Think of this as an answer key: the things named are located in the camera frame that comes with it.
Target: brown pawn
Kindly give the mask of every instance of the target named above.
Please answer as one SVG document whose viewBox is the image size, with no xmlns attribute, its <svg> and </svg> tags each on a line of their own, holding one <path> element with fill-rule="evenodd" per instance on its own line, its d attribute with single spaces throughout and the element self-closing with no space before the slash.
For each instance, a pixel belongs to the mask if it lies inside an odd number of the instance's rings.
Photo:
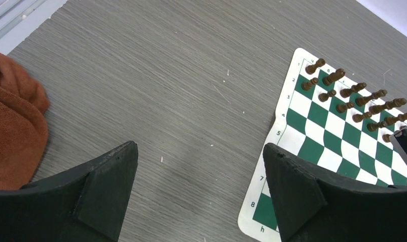
<svg viewBox="0 0 407 242">
<path fill-rule="evenodd" d="M 359 92 L 359 91 L 365 89 L 366 87 L 367 87 L 367 83 L 365 83 L 365 82 L 358 83 L 358 84 L 356 84 L 356 85 L 353 85 L 351 88 L 342 89 L 342 90 L 340 91 L 340 95 L 341 95 L 343 98 L 350 97 L 350 95 L 351 95 L 352 93 L 357 93 L 357 92 Z"/>
<path fill-rule="evenodd" d="M 407 120 L 407 113 L 400 114 L 398 117 L 385 117 L 384 120 L 386 121 L 387 125 L 393 125 L 398 121 L 404 122 Z"/>
<path fill-rule="evenodd" d="M 321 93 L 318 95 L 319 101 L 325 102 L 327 101 L 330 97 L 334 97 L 337 94 L 335 90 L 330 90 L 327 93 Z"/>
<path fill-rule="evenodd" d="M 315 64 L 306 66 L 305 70 L 306 70 L 307 74 L 312 75 L 313 73 L 316 72 L 316 69 L 323 67 L 323 65 L 325 65 L 325 60 L 320 58 L 319 60 L 317 60 L 315 62 Z"/>
<path fill-rule="evenodd" d="M 385 134 L 385 135 L 383 135 L 383 136 L 382 136 L 383 141 L 384 141 L 384 142 L 386 142 L 386 143 L 390 143 L 389 137 L 390 137 L 390 135 L 389 135 L 389 134 Z"/>
<path fill-rule="evenodd" d="M 385 121 L 381 121 L 379 123 L 369 123 L 367 124 L 367 128 L 369 131 L 373 132 L 376 131 L 378 128 L 384 128 L 387 126 L 387 123 Z"/>
<path fill-rule="evenodd" d="M 346 110 L 353 108 L 355 105 L 353 104 L 353 102 L 348 102 L 345 104 L 338 104 L 336 109 L 337 112 L 342 113 L 342 112 L 346 112 Z"/>
<path fill-rule="evenodd" d="M 370 112 L 365 112 L 363 114 L 354 114 L 352 116 L 353 121 L 355 121 L 355 123 L 359 123 L 360 121 L 366 119 L 366 118 L 371 118 L 373 115 Z"/>
<path fill-rule="evenodd" d="M 318 79 L 315 77 L 315 78 L 312 78 L 310 81 L 308 81 L 308 82 L 303 82 L 302 84 L 301 84 L 301 88 L 303 88 L 303 90 L 305 90 L 305 91 L 309 91 L 310 90 L 310 88 L 312 88 L 314 85 L 316 85 L 318 83 Z"/>
<path fill-rule="evenodd" d="M 384 89 L 378 90 L 377 92 L 373 92 L 371 93 L 371 95 L 369 95 L 368 97 L 358 97 L 355 102 L 358 106 L 363 106 L 365 104 L 367 104 L 369 101 L 371 100 L 375 100 L 378 99 L 380 97 L 384 97 L 386 96 L 387 91 Z"/>
<path fill-rule="evenodd" d="M 325 86 L 329 86 L 333 82 L 340 80 L 345 75 L 346 75 L 346 72 L 342 68 L 340 68 L 340 69 L 337 69 L 335 72 L 329 74 L 329 76 L 324 77 L 322 80 L 323 80 Z"/>
<path fill-rule="evenodd" d="M 385 102 L 383 105 L 374 105 L 368 108 L 368 110 L 372 114 L 378 114 L 381 113 L 385 109 L 392 109 L 394 107 L 401 107 L 402 105 L 406 104 L 406 99 L 405 98 L 396 98 L 392 101 Z"/>
</svg>

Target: towel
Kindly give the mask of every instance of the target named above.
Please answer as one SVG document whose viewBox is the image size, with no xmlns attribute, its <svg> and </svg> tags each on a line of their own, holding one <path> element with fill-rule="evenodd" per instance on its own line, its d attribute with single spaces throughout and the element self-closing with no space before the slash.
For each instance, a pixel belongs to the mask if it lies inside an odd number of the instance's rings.
<svg viewBox="0 0 407 242">
<path fill-rule="evenodd" d="M 49 105 L 42 85 L 0 53 L 0 190 L 17 190 L 33 176 L 48 139 Z"/>
</svg>

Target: folded fabric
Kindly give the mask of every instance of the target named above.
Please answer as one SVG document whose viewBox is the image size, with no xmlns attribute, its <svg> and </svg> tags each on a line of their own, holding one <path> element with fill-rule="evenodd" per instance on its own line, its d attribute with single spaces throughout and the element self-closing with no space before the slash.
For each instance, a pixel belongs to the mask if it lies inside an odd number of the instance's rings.
<svg viewBox="0 0 407 242">
<path fill-rule="evenodd" d="M 49 108 L 42 85 L 0 53 L 0 190 L 27 184 L 48 139 Z"/>
</svg>

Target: brown chess piece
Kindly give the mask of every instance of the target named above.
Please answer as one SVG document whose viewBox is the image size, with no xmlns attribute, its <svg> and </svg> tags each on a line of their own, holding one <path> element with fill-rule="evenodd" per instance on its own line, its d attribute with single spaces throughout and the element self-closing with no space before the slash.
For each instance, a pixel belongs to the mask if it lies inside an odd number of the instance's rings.
<svg viewBox="0 0 407 242">
<path fill-rule="evenodd" d="M 339 113 L 343 113 L 346 112 L 348 109 L 353 108 L 355 105 L 353 104 L 353 102 L 348 102 L 345 104 L 338 104 L 337 107 L 335 107 L 337 109 L 337 112 Z"/>
<path fill-rule="evenodd" d="M 357 93 L 357 92 L 359 92 L 359 91 L 365 89 L 366 87 L 367 87 L 367 83 L 365 83 L 365 82 L 358 83 L 358 84 L 356 84 L 356 85 L 353 85 L 351 88 L 342 89 L 342 90 L 340 91 L 340 95 L 341 95 L 343 98 L 350 97 L 350 95 L 351 95 L 352 93 Z"/>
<path fill-rule="evenodd" d="M 373 115 L 370 112 L 365 112 L 363 114 L 354 114 L 352 116 L 352 119 L 355 123 L 359 123 L 360 121 L 366 119 L 366 118 L 371 118 Z"/>
<path fill-rule="evenodd" d="M 323 80 L 325 86 L 329 86 L 333 82 L 340 80 L 345 75 L 346 75 L 346 72 L 342 68 L 340 68 L 340 69 L 337 69 L 335 72 L 329 74 L 329 76 L 324 77 L 322 80 Z"/>
<path fill-rule="evenodd" d="M 312 88 L 314 85 L 316 85 L 318 83 L 318 79 L 315 77 L 315 78 L 312 78 L 310 81 L 308 81 L 308 82 L 303 82 L 302 84 L 301 84 L 301 88 L 303 88 L 303 90 L 305 90 L 305 91 L 309 91 L 310 90 L 310 88 Z"/>
<path fill-rule="evenodd" d="M 394 107 L 401 107 L 406 104 L 406 99 L 405 98 L 395 98 L 392 101 L 385 102 L 382 105 L 374 105 L 368 108 L 368 111 L 370 111 L 372 114 L 378 114 L 381 113 L 385 109 L 392 109 Z"/>
<path fill-rule="evenodd" d="M 387 123 L 385 121 L 381 121 L 379 123 L 369 123 L 367 124 L 367 128 L 369 131 L 373 132 L 376 131 L 378 128 L 384 128 L 387 126 Z"/>
<path fill-rule="evenodd" d="M 385 117 L 384 120 L 387 125 L 394 125 L 398 121 L 404 122 L 407 120 L 407 113 L 399 114 L 397 117 Z"/>
<path fill-rule="evenodd" d="M 306 66 L 305 70 L 307 74 L 312 75 L 313 73 L 316 72 L 316 69 L 323 67 L 323 65 L 325 65 L 325 60 L 320 58 L 315 62 L 315 64 Z"/>
<path fill-rule="evenodd" d="M 325 102 L 327 101 L 330 97 L 334 97 L 337 94 L 335 90 L 329 90 L 327 93 L 321 93 L 318 95 L 319 101 Z"/>
<path fill-rule="evenodd" d="M 384 142 L 390 143 L 389 137 L 390 137 L 389 134 L 385 134 L 385 135 L 382 136 L 382 139 L 383 139 Z"/>
<path fill-rule="evenodd" d="M 381 90 L 378 90 L 377 92 L 371 93 L 371 95 L 368 96 L 368 97 L 358 97 L 355 100 L 355 102 L 356 102 L 356 105 L 363 106 L 363 105 L 367 104 L 369 101 L 371 101 L 373 99 L 375 100 L 375 99 L 378 99 L 380 97 L 386 96 L 386 94 L 387 94 L 387 91 L 381 89 Z"/>
</svg>

